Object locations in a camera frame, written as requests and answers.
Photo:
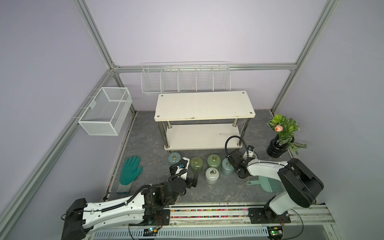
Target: pink flower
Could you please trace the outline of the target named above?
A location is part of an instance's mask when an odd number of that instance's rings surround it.
[[[283,130],[283,127],[280,126],[280,125],[277,125],[277,126],[275,127],[275,131],[276,131],[276,132],[281,132],[282,130]]]

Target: wire mesh basket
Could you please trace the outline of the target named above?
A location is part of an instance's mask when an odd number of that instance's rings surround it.
[[[146,67],[141,73],[144,94],[230,91],[228,65]]]
[[[127,88],[100,88],[79,124],[89,135],[117,136],[131,104]]]

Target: black vase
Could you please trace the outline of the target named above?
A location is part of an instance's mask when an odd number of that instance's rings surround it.
[[[274,139],[271,140],[271,142],[269,143],[269,146],[266,148],[266,152],[268,153],[269,156],[273,157],[273,158],[278,158],[280,157],[283,153],[285,153],[289,147],[288,143],[285,143],[283,145],[279,145],[279,143],[277,142],[277,140],[279,140],[279,135],[277,134],[276,137]]]

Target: white table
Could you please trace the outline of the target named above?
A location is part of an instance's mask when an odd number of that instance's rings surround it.
[[[246,91],[207,93],[162,93],[157,99],[158,122],[164,148],[174,150],[223,149],[233,135],[244,136],[248,122],[255,117]],[[237,120],[246,118],[239,134]],[[235,119],[232,123],[171,125],[171,121]],[[229,149],[241,147],[238,139],[228,142]]]

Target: lower table shelf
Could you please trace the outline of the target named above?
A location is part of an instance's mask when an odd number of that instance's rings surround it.
[[[223,149],[226,140],[233,135],[240,136],[238,127],[232,123],[172,125],[167,129],[169,151]],[[241,148],[238,139],[228,142],[229,149]]]

